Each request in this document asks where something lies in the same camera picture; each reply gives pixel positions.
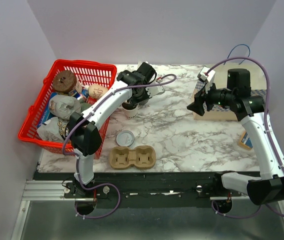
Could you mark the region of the black paper coffee cup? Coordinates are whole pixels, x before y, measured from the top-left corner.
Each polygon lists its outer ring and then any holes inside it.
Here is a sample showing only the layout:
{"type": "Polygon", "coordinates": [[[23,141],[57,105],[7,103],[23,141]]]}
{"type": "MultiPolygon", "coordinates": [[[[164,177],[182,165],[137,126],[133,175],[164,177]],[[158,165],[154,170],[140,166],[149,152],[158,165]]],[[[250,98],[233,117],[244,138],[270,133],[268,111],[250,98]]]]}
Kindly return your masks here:
{"type": "Polygon", "coordinates": [[[132,119],[136,117],[137,112],[138,112],[138,104],[130,104],[128,102],[123,102],[122,108],[123,108],[125,116],[128,119],[132,119]]]}

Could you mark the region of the white plastic cup lid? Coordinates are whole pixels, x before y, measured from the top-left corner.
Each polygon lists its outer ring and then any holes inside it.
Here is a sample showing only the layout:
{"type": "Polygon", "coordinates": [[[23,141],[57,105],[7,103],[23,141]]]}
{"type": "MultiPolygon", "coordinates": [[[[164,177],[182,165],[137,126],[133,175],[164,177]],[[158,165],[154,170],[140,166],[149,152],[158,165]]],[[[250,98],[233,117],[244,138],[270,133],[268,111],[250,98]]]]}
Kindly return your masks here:
{"type": "Polygon", "coordinates": [[[131,131],[123,130],[116,136],[116,143],[121,147],[129,147],[134,143],[135,137],[131,131]]]}

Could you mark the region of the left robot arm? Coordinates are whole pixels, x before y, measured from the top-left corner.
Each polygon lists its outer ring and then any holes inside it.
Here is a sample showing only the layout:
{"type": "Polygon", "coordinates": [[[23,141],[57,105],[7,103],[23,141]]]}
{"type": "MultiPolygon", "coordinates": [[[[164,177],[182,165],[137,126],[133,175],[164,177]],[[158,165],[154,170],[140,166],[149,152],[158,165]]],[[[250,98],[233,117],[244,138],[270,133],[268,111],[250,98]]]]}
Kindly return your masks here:
{"type": "Polygon", "coordinates": [[[68,135],[76,155],[77,181],[75,191],[83,198],[92,194],[94,179],[93,160],[102,145],[100,129],[113,112],[123,102],[134,105],[149,98],[146,91],[149,82],[156,77],[155,69],[143,62],[135,71],[122,71],[112,87],[89,109],[83,113],[73,113],[67,125],[68,135]]]}

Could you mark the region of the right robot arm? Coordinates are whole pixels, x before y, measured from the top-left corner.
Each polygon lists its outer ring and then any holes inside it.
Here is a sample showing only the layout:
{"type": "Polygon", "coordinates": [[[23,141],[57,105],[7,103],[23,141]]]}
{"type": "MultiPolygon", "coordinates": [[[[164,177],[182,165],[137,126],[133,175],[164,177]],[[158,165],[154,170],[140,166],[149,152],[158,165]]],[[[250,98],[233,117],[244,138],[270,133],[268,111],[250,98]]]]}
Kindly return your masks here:
{"type": "Polygon", "coordinates": [[[265,101],[251,94],[251,75],[247,69],[227,72],[227,87],[217,89],[215,71],[203,67],[198,74],[204,86],[194,95],[187,109],[203,116],[214,106],[232,111],[248,134],[260,167],[260,177],[225,171],[215,175],[212,191],[223,196],[229,190],[248,195],[256,205],[284,200],[284,155],[271,132],[270,117],[265,115],[265,101]]]}

